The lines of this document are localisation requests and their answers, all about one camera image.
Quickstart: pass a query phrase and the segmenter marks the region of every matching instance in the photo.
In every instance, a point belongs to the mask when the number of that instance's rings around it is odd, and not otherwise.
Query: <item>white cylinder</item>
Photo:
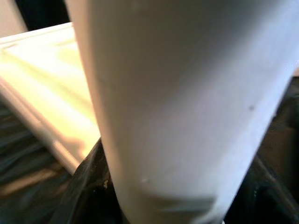
[[[295,69],[297,0],[69,0],[122,211],[218,224]]]

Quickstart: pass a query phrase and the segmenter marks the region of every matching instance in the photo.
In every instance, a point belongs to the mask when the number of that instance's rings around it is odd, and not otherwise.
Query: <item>white pipe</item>
[[[218,224],[299,56],[297,0],[69,0],[122,211]]]

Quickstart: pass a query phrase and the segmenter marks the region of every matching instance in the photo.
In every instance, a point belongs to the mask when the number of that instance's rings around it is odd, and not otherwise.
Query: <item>white cardboard tube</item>
[[[69,0],[122,211],[217,224],[296,67],[297,0]]]

